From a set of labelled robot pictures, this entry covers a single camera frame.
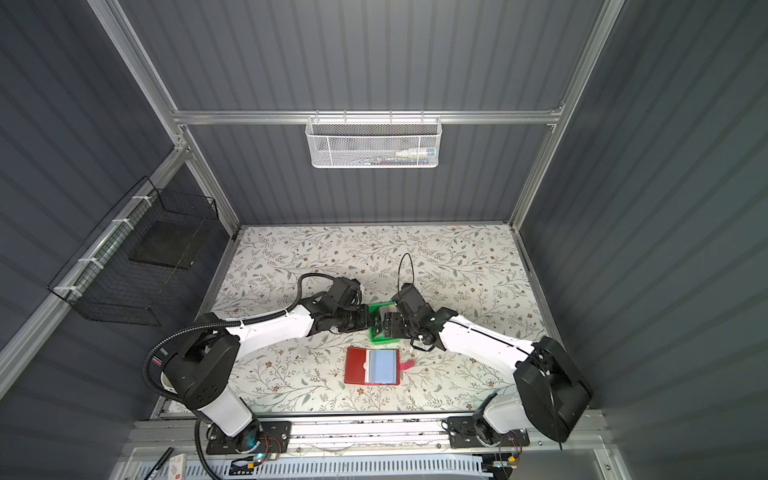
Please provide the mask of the red card holder wallet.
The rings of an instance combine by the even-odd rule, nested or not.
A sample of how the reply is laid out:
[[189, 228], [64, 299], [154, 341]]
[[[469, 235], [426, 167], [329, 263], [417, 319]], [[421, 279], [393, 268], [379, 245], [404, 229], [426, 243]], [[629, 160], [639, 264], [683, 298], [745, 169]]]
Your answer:
[[349, 347], [346, 352], [344, 383], [347, 385], [399, 385], [402, 372], [415, 361], [402, 361], [399, 349]]

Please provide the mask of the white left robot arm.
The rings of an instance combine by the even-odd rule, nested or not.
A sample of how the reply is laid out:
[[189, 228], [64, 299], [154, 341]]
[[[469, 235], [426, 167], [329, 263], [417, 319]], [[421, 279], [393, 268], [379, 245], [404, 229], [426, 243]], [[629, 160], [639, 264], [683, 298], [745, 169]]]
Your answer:
[[370, 326], [356, 279], [310, 273], [299, 277], [293, 303], [255, 317], [224, 320], [210, 312], [152, 350], [148, 362], [159, 367], [161, 383], [147, 383], [201, 420], [235, 438], [257, 430], [258, 420], [230, 386], [235, 364], [283, 341], [320, 333], [358, 332]]

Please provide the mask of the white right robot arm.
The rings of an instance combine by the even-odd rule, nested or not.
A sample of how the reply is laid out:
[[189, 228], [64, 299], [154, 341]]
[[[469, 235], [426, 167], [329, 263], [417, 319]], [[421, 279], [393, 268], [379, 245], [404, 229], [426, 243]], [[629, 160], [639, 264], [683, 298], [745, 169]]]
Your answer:
[[461, 354], [513, 381], [516, 395], [492, 393], [473, 413], [472, 429], [481, 443], [495, 446], [513, 431], [531, 428], [558, 444], [568, 439], [593, 389], [556, 339], [518, 339], [455, 310], [434, 309], [412, 283], [391, 301], [401, 317], [400, 336], [415, 349]]

